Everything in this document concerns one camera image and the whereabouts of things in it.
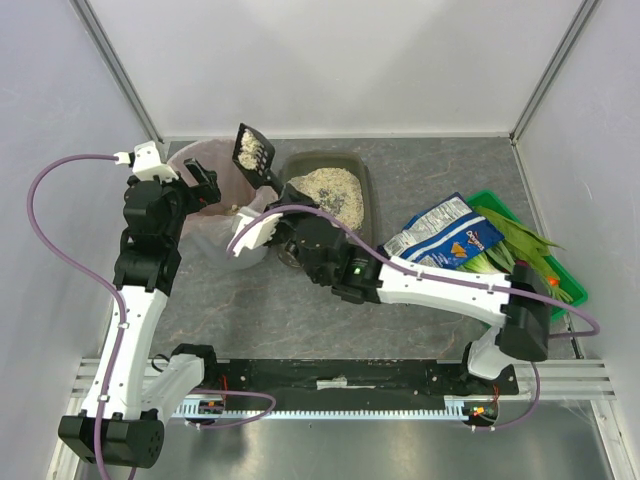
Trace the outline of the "litter clump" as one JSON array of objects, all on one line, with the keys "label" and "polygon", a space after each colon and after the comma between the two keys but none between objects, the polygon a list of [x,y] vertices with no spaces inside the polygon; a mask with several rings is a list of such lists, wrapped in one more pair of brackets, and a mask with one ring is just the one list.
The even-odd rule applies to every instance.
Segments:
[{"label": "litter clump", "polygon": [[257,170],[263,153],[263,144],[250,130],[245,130],[240,137],[240,150],[237,156],[240,165],[247,170]]}]

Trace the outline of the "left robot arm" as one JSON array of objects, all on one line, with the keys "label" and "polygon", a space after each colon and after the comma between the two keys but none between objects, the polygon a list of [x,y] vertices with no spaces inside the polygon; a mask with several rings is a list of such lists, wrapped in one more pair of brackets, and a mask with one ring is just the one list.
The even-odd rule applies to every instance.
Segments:
[{"label": "left robot arm", "polygon": [[214,379],[207,345],[181,344],[153,381],[145,380],[152,338],[181,262],[178,245],[187,216],[217,204],[217,175],[195,159],[184,163],[188,185],[174,170],[139,172],[128,180],[126,228],[114,267],[116,303],[94,382],[76,415],[60,421],[58,436],[82,461],[150,468],[165,427],[184,399]]}]

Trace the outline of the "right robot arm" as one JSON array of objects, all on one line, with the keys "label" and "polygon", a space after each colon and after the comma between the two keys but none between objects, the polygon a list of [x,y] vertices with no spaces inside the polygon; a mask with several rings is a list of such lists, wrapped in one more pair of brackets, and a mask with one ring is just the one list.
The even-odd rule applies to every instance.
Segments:
[{"label": "right robot arm", "polygon": [[551,308],[531,267],[477,273],[421,265],[374,249],[305,204],[292,188],[258,226],[264,244],[293,247],[312,283],[354,303],[409,304],[451,311],[485,323],[470,344],[464,371],[493,380],[515,360],[547,360]]}]

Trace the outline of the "black litter scoop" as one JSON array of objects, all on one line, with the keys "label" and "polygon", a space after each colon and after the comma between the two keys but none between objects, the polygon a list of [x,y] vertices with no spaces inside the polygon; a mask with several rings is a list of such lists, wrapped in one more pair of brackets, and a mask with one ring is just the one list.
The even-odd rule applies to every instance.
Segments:
[{"label": "black litter scoop", "polygon": [[245,123],[239,124],[232,153],[233,163],[255,190],[270,187],[280,195],[283,184],[272,171],[275,153],[275,147],[261,132]]}]

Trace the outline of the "grey bin with pink bag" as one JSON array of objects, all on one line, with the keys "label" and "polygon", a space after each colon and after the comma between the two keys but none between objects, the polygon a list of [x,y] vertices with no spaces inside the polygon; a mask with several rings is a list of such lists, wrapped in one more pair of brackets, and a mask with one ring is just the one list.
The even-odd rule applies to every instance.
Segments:
[{"label": "grey bin with pink bag", "polygon": [[232,161],[234,141],[229,138],[199,141],[173,141],[169,145],[168,163],[179,172],[185,182],[194,179],[187,170],[188,159],[197,160],[205,169],[217,174],[221,201],[193,214],[185,221],[179,251],[184,264],[203,264],[222,271],[251,268],[261,262],[267,249],[244,249],[237,257],[229,257],[226,248],[238,226],[239,211],[248,207],[261,213],[278,199],[270,187],[258,190],[246,181]]}]

